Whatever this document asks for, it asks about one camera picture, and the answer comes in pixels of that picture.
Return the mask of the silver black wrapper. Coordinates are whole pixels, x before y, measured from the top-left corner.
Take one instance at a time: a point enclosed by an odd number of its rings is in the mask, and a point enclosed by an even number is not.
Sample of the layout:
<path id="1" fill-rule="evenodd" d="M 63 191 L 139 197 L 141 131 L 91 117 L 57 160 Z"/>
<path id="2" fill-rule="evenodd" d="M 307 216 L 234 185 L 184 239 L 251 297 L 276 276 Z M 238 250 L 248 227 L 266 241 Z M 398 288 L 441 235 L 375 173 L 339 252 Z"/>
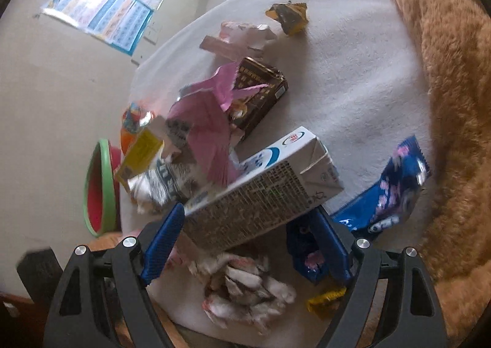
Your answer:
<path id="1" fill-rule="evenodd" d="M 168 163 L 161 158 L 127 181 L 139 214 L 168 213 L 176 203 L 187 203 L 206 184 L 207 177 L 197 164 Z"/>

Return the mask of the yellow bear carton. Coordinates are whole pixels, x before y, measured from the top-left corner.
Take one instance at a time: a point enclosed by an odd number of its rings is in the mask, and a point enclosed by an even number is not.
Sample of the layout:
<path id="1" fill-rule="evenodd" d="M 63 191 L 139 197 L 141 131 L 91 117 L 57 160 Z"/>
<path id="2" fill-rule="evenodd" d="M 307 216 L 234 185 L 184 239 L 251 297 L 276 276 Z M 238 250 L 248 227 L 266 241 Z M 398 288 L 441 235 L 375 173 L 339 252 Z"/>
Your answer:
<path id="1" fill-rule="evenodd" d="M 130 191 L 128 182 L 148 170 L 162 145 L 163 139 L 150 126 L 137 135 L 114 174 L 127 192 Z"/>

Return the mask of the pink white torn box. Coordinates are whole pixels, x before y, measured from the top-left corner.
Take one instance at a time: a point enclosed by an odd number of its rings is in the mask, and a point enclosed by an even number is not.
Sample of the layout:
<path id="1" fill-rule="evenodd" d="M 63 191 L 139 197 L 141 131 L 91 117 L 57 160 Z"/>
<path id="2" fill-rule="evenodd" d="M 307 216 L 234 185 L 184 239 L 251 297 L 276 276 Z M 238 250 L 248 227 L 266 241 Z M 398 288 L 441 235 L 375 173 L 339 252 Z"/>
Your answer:
<path id="1" fill-rule="evenodd" d="M 276 40 L 276 33 L 268 25 L 224 21 L 218 35 L 205 36 L 200 48 L 232 61 L 262 59 L 265 48 Z"/>

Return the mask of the orange lion snack bag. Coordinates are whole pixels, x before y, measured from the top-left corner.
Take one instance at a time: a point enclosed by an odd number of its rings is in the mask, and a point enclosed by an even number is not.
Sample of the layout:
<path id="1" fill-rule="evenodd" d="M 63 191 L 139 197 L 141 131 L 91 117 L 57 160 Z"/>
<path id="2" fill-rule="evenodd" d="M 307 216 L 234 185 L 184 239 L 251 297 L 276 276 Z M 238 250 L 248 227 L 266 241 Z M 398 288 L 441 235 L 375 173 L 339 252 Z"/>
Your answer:
<path id="1" fill-rule="evenodd" d="M 126 153 L 131 144 L 137 138 L 137 135 L 153 119 L 155 113 L 140 106 L 140 104 L 131 102 L 122 115 L 122 126 L 120 129 L 120 145 L 123 153 Z"/>

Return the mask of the white red paper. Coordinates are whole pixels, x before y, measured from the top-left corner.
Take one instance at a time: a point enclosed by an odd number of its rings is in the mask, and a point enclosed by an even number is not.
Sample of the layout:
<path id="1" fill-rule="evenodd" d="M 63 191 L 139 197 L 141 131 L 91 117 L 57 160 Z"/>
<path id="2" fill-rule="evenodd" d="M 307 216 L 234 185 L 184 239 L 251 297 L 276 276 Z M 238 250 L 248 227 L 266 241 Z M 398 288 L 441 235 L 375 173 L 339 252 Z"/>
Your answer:
<path id="1" fill-rule="evenodd" d="M 221 328 L 234 322 L 255 327 L 264 335 L 271 322 L 296 301 L 295 288 L 270 275 L 265 256 L 221 253 L 192 261 L 188 269 L 204 286 L 204 313 Z"/>

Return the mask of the yellow foil candy wrapper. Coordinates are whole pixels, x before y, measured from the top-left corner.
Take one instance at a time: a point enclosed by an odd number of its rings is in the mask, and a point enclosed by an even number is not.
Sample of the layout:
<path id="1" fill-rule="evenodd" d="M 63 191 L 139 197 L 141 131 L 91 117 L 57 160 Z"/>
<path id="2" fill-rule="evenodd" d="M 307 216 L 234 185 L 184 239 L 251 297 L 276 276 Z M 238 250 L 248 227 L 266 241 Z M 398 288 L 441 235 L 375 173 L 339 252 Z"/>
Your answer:
<path id="1" fill-rule="evenodd" d="M 306 301 L 307 311 L 321 320 L 328 320 L 334 316 L 345 296 L 345 287 L 336 287 Z"/>

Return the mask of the red bin green rim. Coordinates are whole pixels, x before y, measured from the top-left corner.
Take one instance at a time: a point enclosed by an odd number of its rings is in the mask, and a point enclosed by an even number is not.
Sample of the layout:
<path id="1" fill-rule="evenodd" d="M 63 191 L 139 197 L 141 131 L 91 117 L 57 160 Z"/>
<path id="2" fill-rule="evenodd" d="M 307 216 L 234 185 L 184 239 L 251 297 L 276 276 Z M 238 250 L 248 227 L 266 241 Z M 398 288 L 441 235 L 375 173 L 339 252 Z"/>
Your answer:
<path id="1" fill-rule="evenodd" d="M 108 139 L 100 139 L 91 156 L 84 185 L 83 214 L 88 231 L 96 238 L 119 231 L 120 187 L 114 171 L 122 153 Z"/>

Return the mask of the blue wall chart poster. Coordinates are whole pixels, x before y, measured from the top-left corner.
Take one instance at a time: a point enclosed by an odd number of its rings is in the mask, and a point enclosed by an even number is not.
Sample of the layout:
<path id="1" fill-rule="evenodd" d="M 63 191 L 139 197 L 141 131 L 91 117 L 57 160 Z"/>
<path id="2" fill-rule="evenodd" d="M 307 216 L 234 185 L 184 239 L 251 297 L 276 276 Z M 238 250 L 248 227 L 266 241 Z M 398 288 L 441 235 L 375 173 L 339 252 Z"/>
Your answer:
<path id="1" fill-rule="evenodd" d="M 131 56 L 153 10 L 139 0 L 48 0 L 42 14 Z"/>

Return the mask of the blue snack wrapper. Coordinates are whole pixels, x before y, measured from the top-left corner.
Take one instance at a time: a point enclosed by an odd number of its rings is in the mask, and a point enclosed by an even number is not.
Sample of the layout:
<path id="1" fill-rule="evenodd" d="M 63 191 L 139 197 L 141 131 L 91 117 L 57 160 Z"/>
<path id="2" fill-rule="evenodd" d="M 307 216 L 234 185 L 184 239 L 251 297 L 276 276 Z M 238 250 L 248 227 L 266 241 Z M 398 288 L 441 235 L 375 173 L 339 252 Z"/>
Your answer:
<path id="1" fill-rule="evenodd" d="M 293 267 L 313 284 L 332 276 L 346 285 L 354 274 L 343 244 L 341 226 L 356 239 L 368 242 L 383 230 L 405 222 L 414 210 L 431 170 L 415 136 L 409 136 L 394 150 L 380 178 L 370 188 L 329 215 L 318 206 L 286 224 L 286 247 Z"/>

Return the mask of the brown gold box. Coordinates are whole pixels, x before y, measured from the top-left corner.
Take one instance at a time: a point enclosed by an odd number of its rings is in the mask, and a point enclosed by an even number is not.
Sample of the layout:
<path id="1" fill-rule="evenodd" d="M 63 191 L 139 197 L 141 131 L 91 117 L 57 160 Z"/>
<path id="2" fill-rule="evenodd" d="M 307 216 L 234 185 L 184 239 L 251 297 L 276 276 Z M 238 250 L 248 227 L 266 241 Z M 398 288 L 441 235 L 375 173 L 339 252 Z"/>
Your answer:
<path id="1" fill-rule="evenodd" d="M 239 65 L 235 89 L 244 90 L 262 85 L 254 95 L 234 99 L 227 110 L 229 120 L 246 139 L 283 94 L 289 89 L 284 74 L 275 67 L 246 57 Z"/>

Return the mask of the yellow brown crumpled wrapper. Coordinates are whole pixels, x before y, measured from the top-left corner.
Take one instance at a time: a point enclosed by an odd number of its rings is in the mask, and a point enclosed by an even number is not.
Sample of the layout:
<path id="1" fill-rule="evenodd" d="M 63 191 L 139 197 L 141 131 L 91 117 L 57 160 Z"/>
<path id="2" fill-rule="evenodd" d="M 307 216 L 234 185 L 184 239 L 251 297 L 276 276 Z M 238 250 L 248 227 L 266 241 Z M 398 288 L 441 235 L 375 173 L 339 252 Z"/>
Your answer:
<path id="1" fill-rule="evenodd" d="M 286 35 L 293 36 L 305 30 L 308 25 L 307 9 L 305 2 L 276 3 L 265 12 L 265 15 L 278 22 Z"/>

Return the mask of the tan fuzzy blanket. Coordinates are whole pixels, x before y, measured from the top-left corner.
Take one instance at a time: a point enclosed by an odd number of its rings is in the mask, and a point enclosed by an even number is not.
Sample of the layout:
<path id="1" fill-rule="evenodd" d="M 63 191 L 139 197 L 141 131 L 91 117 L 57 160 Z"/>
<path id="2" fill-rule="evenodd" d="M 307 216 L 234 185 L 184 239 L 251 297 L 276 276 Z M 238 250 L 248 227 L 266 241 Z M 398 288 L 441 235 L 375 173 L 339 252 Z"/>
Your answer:
<path id="1" fill-rule="evenodd" d="M 436 191 L 420 246 L 452 346 L 490 299 L 490 18 L 471 0 L 393 0 L 429 86 Z"/>

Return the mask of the pink torn wrapper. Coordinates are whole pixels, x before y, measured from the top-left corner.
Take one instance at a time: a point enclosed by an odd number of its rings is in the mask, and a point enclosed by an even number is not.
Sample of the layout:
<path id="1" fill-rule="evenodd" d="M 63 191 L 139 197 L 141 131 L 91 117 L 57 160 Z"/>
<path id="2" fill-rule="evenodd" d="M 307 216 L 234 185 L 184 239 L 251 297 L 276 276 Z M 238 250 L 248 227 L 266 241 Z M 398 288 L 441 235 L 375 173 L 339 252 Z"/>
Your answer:
<path id="1" fill-rule="evenodd" d="M 227 111 L 236 99 L 253 96 L 264 87 L 235 88 L 240 64 L 220 66 L 208 79 L 180 89 L 166 116 L 166 135 L 178 149 L 189 148 L 207 180 L 223 187 L 238 172 L 229 158 L 231 127 Z"/>

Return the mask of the white blue milk carton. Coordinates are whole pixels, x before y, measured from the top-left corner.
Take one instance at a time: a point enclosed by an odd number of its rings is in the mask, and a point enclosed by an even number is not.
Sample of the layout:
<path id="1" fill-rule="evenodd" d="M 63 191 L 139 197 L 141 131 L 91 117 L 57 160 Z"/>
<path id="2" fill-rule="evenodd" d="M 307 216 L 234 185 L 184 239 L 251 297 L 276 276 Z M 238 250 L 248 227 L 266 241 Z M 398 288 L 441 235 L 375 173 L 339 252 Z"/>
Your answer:
<path id="1" fill-rule="evenodd" d="M 308 213 L 343 191 L 329 150 L 301 126 L 240 163 L 225 189 L 207 188 L 186 204 L 183 232 L 219 253 Z"/>

